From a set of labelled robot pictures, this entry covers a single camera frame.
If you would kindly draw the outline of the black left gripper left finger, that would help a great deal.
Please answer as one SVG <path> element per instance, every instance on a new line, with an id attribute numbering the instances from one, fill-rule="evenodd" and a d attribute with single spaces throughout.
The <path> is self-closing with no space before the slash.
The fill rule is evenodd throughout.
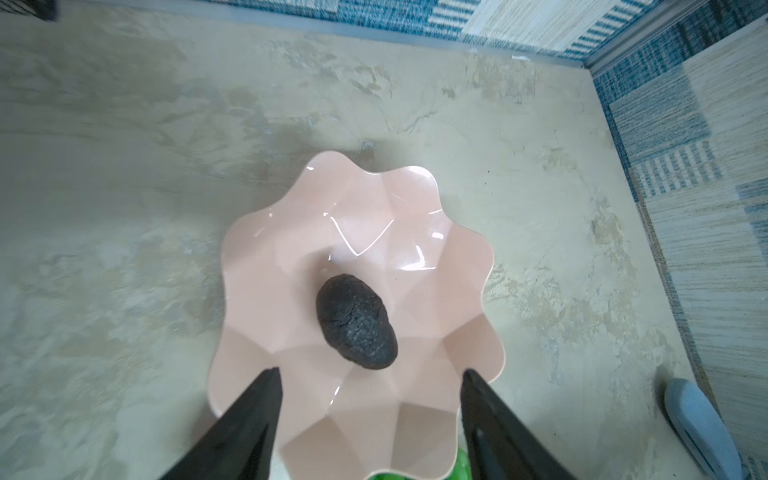
<path id="1" fill-rule="evenodd" d="M 283 389 L 280 370 L 266 369 L 171 467 L 165 479 L 267 479 Z"/>

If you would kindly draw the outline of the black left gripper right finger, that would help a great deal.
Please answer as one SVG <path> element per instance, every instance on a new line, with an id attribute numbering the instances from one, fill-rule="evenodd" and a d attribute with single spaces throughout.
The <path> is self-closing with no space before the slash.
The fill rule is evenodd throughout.
<path id="1" fill-rule="evenodd" d="M 463 373 L 460 401 L 474 479 L 575 479 L 474 369 Z"/>

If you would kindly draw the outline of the dark avocado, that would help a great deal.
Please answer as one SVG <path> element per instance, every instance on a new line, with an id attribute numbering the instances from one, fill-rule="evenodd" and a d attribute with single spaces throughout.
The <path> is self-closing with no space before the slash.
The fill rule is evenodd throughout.
<path id="1" fill-rule="evenodd" d="M 324 338 L 344 359 L 383 370 L 397 359 L 398 341 L 381 297 L 351 274 L 329 278 L 315 301 Z"/>

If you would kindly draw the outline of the pink scalloped fruit bowl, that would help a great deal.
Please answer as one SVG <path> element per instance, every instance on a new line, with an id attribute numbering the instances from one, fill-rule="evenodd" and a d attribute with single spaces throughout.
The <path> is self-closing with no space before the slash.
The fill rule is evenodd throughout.
<path id="1" fill-rule="evenodd" d="M 291 478 L 450 475 L 463 373 L 492 381 L 505 352 L 482 305 L 492 248 L 446 215 L 428 170 L 320 153 L 234 223 L 221 264 L 214 414 L 277 368 L 275 448 Z"/>

